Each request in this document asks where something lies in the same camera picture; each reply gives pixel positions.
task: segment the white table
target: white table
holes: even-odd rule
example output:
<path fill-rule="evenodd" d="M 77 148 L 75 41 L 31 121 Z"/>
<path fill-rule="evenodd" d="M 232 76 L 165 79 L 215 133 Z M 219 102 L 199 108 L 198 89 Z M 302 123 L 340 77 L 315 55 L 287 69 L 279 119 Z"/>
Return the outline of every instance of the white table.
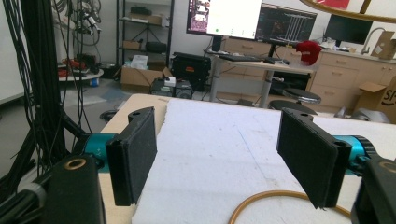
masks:
<path fill-rule="evenodd" d="M 109 174 L 100 174 L 108 223 L 131 223 L 131 217 L 134 224 L 226 223 L 235 207 L 252 194 L 269 189 L 302 191 L 276 153 L 280 111 L 136 94 L 102 133 L 120 133 L 127 115 L 147 106 L 156 108 L 157 158 L 134 215 L 134 206 L 114 205 Z M 395 125 L 321 117 L 314 122 L 330 134 L 365 136 L 381 156 L 396 157 Z M 360 182 L 346 176 L 340 205 L 351 208 Z M 280 214 L 279 206 L 285 209 Z M 335 220 L 335 213 L 319 213 L 310 203 L 274 198 L 253 204 L 238 220 L 345 223 Z"/>
<path fill-rule="evenodd" d="M 222 60 L 219 57 L 214 57 L 214 71 L 212 78 L 212 87 L 210 89 L 209 101 L 213 102 L 216 99 L 216 94 L 218 91 L 225 92 L 243 92 L 246 94 L 259 94 L 261 99 L 259 102 L 259 107 L 263 108 L 267 98 L 268 93 L 271 89 L 271 82 L 274 77 L 274 72 L 286 72 L 294 74 L 309 75 L 314 71 L 311 69 L 291 67 L 283 63 L 263 63 L 263 62 L 230 62 Z M 231 78 L 231 77 L 221 77 L 221 67 L 224 63 L 235 67 L 254 67 L 266 70 L 267 74 L 264 81 L 258 80 L 246 80 L 241 78 Z"/>
<path fill-rule="evenodd" d="M 94 78 L 101 77 L 103 75 L 103 73 L 104 73 L 103 69 L 99 69 L 98 74 L 93 74 L 93 73 L 91 73 L 89 71 L 89 72 L 87 72 L 85 74 L 82 74 L 81 78 L 79 78 L 78 75 L 76 75 L 76 78 L 74 78 L 73 76 L 59 77 L 59 81 L 77 81 L 77 80 L 80 80 L 80 79 L 81 80 L 91 80 L 91 79 L 94 79 Z"/>

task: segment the black cable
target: black cable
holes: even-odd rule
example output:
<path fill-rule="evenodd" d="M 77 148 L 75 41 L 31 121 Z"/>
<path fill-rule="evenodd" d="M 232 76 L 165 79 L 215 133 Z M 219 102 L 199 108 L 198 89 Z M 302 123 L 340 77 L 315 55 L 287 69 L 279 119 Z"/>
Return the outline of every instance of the black cable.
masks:
<path fill-rule="evenodd" d="M 30 190 L 23 190 L 3 204 L 0 211 L 0 223 L 15 223 L 26 212 L 38 207 L 38 198 Z"/>

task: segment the white wall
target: white wall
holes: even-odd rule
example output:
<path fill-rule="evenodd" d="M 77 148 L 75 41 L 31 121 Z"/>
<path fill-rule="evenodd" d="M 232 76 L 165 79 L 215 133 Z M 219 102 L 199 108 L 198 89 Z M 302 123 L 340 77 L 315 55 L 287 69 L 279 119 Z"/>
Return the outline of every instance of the white wall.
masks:
<path fill-rule="evenodd" d="M 0 104 L 23 96 L 17 56 L 7 24 L 3 3 L 0 4 Z"/>

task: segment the computer monitor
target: computer monitor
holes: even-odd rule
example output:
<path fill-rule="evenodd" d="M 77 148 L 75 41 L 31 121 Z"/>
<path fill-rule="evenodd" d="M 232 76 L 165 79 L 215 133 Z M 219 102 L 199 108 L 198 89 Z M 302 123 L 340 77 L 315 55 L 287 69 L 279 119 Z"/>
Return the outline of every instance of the computer monitor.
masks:
<path fill-rule="evenodd" d="M 317 13 L 262 4 L 256 39 L 264 42 L 309 40 Z"/>
<path fill-rule="evenodd" d="M 337 47 L 340 47 L 342 41 L 362 45 L 370 33 L 372 24 L 372 21 L 331 15 L 324 36 L 334 39 Z"/>
<path fill-rule="evenodd" d="M 254 39 L 262 0 L 189 0 L 187 34 Z"/>
<path fill-rule="evenodd" d="M 206 31 L 209 9 L 209 0 L 189 0 L 186 29 L 187 34 L 209 35 Z"/>

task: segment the wire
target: wire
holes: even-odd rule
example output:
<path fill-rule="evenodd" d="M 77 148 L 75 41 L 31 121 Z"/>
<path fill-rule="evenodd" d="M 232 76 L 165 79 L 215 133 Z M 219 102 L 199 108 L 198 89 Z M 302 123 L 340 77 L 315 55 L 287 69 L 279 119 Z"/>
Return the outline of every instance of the wire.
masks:
<path fill-rule="evenodd" d="M 265 198 L 270 198 L 270 197 L 292 197 L 292 198 L 299 198 L 299 199 L 304 199 L 308 200 L 309 198 L 306 194 L 297 192 L 297 191 L 291 191 L 291 190 L 270 190 L 270 191 L 265 191 L 261 192 L 258 194 L 255 194 L 253 196 L 250 196 L 249 198 L 245 199 L 243 202 L 241 202 L 236 209 L 233 211 L 233 214 L 230 217 L 230 220 L 228 221 L 228 224 L 234 224 L 235 221 L 237 220 L 239 214 L 251 203 L 254 203 L 258 200 L 265 199 Z M 350 219 L 350 212 L 347 211 L 345 208 L 340 207 L 340 206 L 335 206 L 334 210 L 343 215 L 344 217 L 347 217 Z"/>

